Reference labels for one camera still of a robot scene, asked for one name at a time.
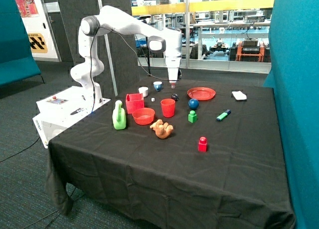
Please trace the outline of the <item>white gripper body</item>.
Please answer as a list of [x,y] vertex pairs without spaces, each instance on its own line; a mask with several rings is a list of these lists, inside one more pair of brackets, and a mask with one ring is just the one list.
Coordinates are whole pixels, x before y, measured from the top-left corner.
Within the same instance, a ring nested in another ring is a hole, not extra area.
[[181,63],[181,57],[167,57],[165,58],[165,64],[168,72],[168,80],[170,83],[176,83],[179,78],[179,68]]

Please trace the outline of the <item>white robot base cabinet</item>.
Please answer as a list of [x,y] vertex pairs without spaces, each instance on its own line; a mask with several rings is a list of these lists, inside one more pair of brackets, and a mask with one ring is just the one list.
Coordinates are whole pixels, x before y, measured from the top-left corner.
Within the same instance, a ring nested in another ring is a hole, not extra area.
[[[110,101],[101,97],[100,93],[96,94],[96,98],[94,103],[92,93],[87,93],[83,87],[72,86],[37,101],[39,114],[33,118],[33,123],[43,146],[47,148],[52,138]],[[71,115],[78,108],[83,108],[83,111]]]

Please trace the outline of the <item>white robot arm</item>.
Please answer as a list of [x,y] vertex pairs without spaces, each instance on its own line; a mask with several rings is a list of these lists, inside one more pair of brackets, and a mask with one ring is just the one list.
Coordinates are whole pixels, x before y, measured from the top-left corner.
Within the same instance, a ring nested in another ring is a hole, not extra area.
[[104,64],[98,58],[97,37],[110,32],[146,36],[151,52],[164,53],[168,81],[172,88],[175,87],[181,63],[181,31],[176,28],[158,30],[118,8],[106,5],[98,15],[83,18],[78,31],[78,50],[84,62],[71,69],[71,77],[82,86],[86,102],[97,104],[102,100],[100,85],[93,80],[104,71]]

